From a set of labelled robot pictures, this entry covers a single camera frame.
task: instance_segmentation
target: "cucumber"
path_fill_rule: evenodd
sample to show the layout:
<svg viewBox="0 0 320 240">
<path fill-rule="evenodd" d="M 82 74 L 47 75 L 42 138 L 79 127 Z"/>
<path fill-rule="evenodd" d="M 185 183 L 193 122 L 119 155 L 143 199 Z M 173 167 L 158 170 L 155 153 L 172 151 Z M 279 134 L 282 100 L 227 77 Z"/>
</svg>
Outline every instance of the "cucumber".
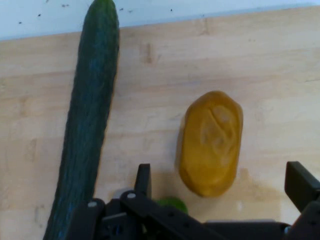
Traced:
<svg viewBox="0 0 320 240">
<path fill-rule="evenodd" d="M 59 178 L 44 240 L 65 239 L 73 209 L 93 197 L 118 51 L 115 4 L 112 0 L 94 0 L 80 37 Z"/>
</svg>

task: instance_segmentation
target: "green object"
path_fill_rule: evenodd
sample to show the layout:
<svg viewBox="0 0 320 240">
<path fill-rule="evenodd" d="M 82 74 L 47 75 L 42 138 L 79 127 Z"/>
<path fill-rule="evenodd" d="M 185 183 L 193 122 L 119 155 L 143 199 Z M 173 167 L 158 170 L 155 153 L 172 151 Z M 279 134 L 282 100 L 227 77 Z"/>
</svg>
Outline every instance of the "green object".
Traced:
<svg viewBox="0 0 320 240">
<path fill-rule="evenodd" d="M 187 209 L 186 204 L 177 197 L 173 197 L 173 196 L 165 197 L 160 200 L 157 200 L 156 203 L 159 204 L 160 206 L 175 207 L 178 210 L 184 212 L 185 214 L 188 214 L 188 209 Z"/>
<path fill-rule="evenodd" d="M 112 0 L 94 0 L 80 37 L 59 178 L 44 240 L 64 240 L 73 210 L 93 197 L 118 51 L 115 4 Z"/>
</svg>

